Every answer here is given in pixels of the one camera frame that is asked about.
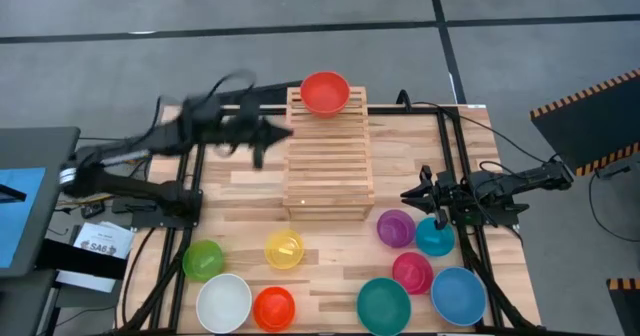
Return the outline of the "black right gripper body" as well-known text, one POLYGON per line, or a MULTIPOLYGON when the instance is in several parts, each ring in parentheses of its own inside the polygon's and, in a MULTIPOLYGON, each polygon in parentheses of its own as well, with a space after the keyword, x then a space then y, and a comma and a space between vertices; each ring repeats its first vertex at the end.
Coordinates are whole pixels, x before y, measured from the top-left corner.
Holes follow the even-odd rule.
POLYGON ((444 207, 451 209, 453 214, 469 213, 469 184, 465 177, 457 181, 452 171, 442 171, 436 174, 431 197, 434 202, 435 217, 446 217, 444 207))

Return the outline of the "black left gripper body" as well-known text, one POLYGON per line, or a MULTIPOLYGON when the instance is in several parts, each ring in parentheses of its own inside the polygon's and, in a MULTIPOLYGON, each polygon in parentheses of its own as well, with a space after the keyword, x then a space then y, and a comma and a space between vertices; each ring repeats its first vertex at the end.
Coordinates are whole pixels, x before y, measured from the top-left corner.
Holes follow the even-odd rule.
POLYGON ((215 145, 230 145, 232 149, 240 144, 249 144, 253 131, 253 103, 245 100, 235 116, 221 122, 217 129, 215 145))

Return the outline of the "small purple bowl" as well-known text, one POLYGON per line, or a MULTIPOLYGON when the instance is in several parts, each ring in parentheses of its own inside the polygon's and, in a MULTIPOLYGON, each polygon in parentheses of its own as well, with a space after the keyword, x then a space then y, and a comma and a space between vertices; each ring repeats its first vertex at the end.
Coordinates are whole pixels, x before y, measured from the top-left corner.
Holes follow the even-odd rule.
POLYGON ((382 213, 376 230, 384 244, 392 248, 403 248, 414 240, 416 225, 405 211, 391 209, 382 213))

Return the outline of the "small cyan bowl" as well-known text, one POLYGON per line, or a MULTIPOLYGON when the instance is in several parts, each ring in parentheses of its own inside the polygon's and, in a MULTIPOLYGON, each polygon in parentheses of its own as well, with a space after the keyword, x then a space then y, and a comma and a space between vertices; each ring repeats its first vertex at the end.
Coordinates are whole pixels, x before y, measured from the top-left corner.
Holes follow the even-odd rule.
POLYGON ((454 248, 455 233, 449 224, 441 230, 437 229, 435 221, 434 217, 429 217, 418 224, 415 242, 417 248, 429 256, 445 256, 454 248))

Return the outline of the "large red bowl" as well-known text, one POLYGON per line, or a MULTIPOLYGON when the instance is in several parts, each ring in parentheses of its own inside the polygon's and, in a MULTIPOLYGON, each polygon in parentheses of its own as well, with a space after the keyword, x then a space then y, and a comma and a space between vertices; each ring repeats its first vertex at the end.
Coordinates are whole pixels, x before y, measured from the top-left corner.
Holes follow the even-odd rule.
POLYGON ((347 80, 333 71, 320 71, 307 76, 300 87, 305 108, 313 115, 331 118, 344 109, 350 98, 347 80))

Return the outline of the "small pink bowl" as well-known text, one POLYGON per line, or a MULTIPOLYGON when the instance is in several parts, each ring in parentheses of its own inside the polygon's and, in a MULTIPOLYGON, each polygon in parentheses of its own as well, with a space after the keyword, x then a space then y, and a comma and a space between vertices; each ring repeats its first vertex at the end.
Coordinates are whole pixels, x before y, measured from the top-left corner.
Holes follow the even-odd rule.
POLYGON ((405 252, 394 261, 392 278, 409 294, 424 294, 431 288, 434 271, 429 261, 421 254, 405 252))

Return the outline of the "large teal bowl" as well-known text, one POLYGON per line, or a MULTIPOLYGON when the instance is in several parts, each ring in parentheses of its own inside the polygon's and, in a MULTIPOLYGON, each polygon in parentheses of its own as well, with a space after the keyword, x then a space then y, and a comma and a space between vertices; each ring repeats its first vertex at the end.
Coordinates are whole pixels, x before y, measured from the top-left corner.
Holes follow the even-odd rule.
POLYGON ((360 323, 375 336, 398 336, 409 323, 411 300, 404 287, 390 278, 374 278, 356 299, 360 323))

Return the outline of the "small yellow bowl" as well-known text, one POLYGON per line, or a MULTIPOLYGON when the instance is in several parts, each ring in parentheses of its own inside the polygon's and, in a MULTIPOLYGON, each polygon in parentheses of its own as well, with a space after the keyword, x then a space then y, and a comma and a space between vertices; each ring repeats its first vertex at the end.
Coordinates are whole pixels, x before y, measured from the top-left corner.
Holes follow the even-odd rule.
POLYGON ((270 266, 280 270, 291 269, 303 258, 304 243, 296 231, 282 229, 268 236, 264 253, 270 266))

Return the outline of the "small green bowl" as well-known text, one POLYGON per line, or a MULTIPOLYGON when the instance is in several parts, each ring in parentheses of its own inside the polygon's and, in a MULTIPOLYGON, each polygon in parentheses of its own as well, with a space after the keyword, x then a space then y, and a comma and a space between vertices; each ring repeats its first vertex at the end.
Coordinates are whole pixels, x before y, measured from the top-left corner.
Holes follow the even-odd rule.
POLYGON ((224 254, 212 240, 198 240, 186 250, 182 268, 186 277, 195 282, 207 282, 224 270, 224 254))

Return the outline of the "large white bowl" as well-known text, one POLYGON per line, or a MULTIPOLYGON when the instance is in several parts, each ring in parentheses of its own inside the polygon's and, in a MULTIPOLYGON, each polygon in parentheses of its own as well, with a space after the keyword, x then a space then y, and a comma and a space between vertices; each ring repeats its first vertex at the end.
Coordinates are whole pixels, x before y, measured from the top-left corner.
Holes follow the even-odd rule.
POLYGON ((201 326, 214 334, 228 334, 247 320, 252 309, 249 285, 235 274, 217 275, 207 281, 196 300, 201 326))

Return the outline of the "small orange bowl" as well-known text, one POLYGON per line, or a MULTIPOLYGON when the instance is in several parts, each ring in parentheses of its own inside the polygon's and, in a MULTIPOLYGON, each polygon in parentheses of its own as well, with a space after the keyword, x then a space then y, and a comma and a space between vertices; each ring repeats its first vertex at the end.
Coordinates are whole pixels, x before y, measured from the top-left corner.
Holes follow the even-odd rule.
POLYGON ((265 288, 253 304, 254 320, 263 331, 279 332, 287 329, 293 323, 295 312, 292 294, 282 287, 265 288))

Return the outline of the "small black controller box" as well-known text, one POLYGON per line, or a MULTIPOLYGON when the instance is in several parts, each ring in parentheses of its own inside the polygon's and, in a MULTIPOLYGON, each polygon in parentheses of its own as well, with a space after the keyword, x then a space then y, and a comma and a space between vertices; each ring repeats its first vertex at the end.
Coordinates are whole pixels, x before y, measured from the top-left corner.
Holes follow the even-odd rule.
POLYGON ((83 219, 91 219, 103 214, 106 210, 104 201, 96 201, 84 204, 80 207, 80 214, 83 219))

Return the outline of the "black monitor blue screen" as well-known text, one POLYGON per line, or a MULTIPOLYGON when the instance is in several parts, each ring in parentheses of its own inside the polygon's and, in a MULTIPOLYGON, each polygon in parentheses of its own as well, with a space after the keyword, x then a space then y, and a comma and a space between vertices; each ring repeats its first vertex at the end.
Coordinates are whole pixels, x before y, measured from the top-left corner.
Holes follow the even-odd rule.
POLYGON ((0 128, 0 186, 26 195, 0 203, 0 278, 34 269, 58 201, 60 166, 79 134, 77 127, 0 128))

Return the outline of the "white plain paper sheet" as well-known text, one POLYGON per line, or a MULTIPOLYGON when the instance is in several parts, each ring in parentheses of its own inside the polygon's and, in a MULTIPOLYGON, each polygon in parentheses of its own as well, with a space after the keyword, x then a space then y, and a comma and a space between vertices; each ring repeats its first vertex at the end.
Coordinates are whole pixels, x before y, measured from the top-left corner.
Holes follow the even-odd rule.
POLYGON ((116 283, 115 279, 97 277, 71 271, 60 271, 56 281, 62 284, 77 286, 103 293, 110 293, 116 283))

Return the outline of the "dark grey desk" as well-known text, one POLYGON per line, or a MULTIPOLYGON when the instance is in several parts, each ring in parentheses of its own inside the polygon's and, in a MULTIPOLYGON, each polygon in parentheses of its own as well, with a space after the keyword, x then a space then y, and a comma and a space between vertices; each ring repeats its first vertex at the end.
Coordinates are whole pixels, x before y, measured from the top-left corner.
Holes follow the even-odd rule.
POLYGON ((56 272, 0 279, 0 336, 35 336, 56 272))

